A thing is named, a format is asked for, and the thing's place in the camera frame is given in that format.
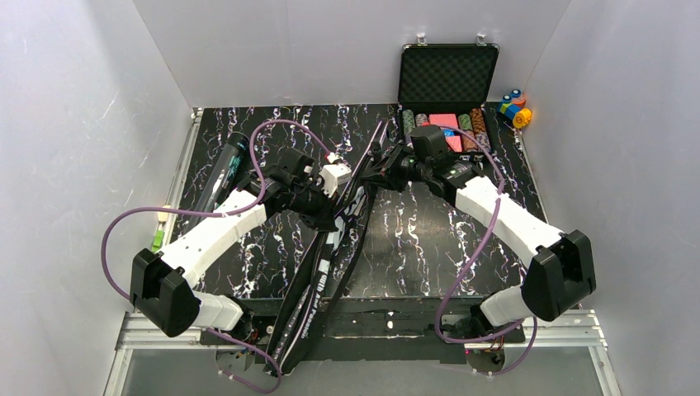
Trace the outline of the black shuttlecock tube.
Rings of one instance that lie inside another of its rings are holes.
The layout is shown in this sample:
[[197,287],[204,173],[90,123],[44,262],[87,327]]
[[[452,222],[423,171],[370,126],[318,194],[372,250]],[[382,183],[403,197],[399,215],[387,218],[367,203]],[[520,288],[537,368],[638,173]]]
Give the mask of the black shuttlecock tube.
[[224,145],[210,179],[195,205],[196,212],[212,212],[223,204],[234,185],[241,162],[248,155],[249,137],[234,132]]

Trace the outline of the black racket bag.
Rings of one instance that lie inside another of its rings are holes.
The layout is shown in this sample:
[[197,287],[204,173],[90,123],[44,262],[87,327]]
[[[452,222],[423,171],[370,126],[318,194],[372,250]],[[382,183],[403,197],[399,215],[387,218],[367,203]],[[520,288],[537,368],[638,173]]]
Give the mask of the black racket bag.
[[290,284],[267,344],[273,359],[264,372],[289,375],[315,347],[345,293],[365,242],[377,188],[360,176],[378,158],[388,126],[379,122],[350,183],[333,209],[336,230],[318,232]]

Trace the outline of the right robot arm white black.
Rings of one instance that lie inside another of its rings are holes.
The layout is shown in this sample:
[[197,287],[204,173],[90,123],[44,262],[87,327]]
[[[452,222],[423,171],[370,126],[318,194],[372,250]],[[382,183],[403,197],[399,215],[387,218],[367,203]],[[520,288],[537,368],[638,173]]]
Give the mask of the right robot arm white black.
[[362,170],[361,179],[392,191],[422,182],[520,258],[526,268],[523,282],[471,306],[468,337],[497,333],[529,317],[552,322],[597,288],[590,239],[579,230],[561,231],[508,198],[474,163],[449,149],[436,125],[414,129],[408,144],[394,145]]

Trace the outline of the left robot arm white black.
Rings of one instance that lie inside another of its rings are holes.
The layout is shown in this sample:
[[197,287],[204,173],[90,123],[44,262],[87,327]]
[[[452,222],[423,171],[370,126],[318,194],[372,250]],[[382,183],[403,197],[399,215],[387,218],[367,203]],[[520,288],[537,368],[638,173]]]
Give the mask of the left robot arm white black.
[[210,217],[157,252],[144,249],[132,264],[129,300],[167,337],[187,329],[231,331],[246,314],[224,295],[194,288],[207,269],[246,233],[286,210],[311,229],[334,231],[331,210],[351,168],[335,153],[315,171],[315,162],[294,150],[277,163],[246,176]]

